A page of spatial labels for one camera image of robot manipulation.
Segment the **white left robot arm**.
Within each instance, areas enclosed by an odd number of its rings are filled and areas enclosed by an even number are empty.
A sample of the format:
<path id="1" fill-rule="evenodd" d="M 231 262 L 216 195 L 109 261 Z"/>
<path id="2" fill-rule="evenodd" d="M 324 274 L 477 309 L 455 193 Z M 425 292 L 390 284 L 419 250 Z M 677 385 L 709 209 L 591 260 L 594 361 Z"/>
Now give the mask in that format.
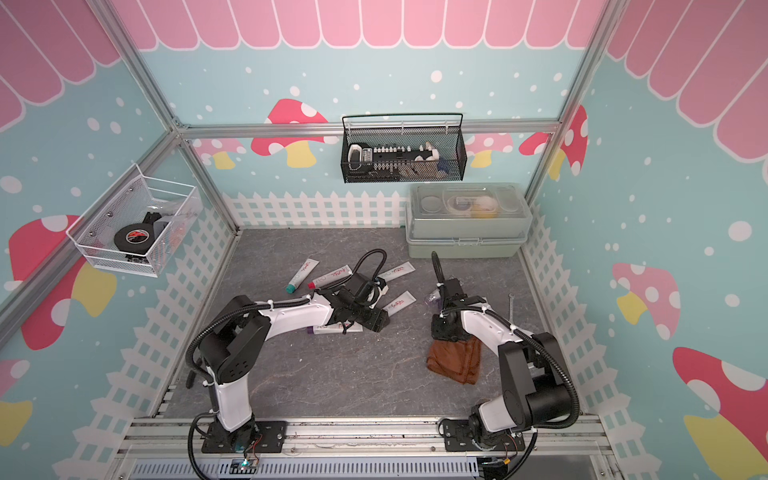
<path id="1" fill-rule="evenodd" d="M 300 298 L 255 302 L 234 297 L 190 342 L 185 363 L 209 389 L 214 426 L 226 434 L 257 430 L 249 400 L 248 375 L 264 344 L 284 333 L 340 325 L 380 332 L 389 314 L 377 306 L 387 283 L 359 273 Z"/>

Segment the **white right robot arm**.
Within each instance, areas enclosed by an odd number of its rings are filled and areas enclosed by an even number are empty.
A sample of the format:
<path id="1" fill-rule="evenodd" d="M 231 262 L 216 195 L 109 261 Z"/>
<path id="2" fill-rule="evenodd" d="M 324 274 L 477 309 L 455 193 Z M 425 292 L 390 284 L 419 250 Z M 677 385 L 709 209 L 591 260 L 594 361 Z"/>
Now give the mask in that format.
<path id="1" fill-rule="evenodd" d="M 461 384 L 474 384 L 481 353 L 499 362 L 500 394 L 473 407 L 466 420 L 447 420 L 442 435 L 491 450 L 538 428 L 565 429 L 578 420 L 578 393 L 557 340 L 533 334 L 494 311 L 484 298 L 464 293 L 459 280 L 440 278 L 441 310 L 431 323 L 427 368 Z"/>

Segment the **brown cloth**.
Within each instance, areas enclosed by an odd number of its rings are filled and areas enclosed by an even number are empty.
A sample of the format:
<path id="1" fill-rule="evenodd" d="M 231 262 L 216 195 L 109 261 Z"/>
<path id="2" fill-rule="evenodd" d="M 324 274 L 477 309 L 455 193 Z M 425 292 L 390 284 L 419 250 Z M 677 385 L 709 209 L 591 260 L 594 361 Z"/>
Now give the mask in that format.
<path id="1" fill-rule="evenodd" d="M 481 355 L 482 343 L 476 337 L 457 342 L 434 340 L 426 365 L 430 371 L 460 384 L 474 385 L 480 374 Z"/>

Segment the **silver purple Protetix toothpaste tube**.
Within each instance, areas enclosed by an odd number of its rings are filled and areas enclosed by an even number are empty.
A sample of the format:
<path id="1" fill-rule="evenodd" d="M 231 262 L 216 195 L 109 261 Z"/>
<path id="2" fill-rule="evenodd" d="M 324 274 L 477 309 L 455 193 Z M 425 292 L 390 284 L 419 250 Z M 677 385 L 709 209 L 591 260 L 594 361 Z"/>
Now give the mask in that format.
<path id="1" fill-rule="evenodd" d="M 440 289 L 436 288 L 425 297 L 425 303 L 427 305 L 439 306 L 442 303 L 442 295 Z"/>

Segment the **white green cap toothpaste tube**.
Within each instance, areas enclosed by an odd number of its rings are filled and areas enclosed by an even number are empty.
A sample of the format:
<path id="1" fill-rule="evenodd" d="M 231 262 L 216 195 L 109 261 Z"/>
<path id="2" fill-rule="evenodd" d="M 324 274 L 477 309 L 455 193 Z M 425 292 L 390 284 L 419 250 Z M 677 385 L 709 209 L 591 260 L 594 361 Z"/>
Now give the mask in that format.
<path id="1" fill-rule="evenodd" d="M 395 280 L 407 274 L 413 273 L 414 271 L 415 271 L 415 267 L 410 262 L 405 262 L 383 273 L 380 273 L 378 277 L 384 280 L 385 282 L 389 283 L 392 280 Z"/>

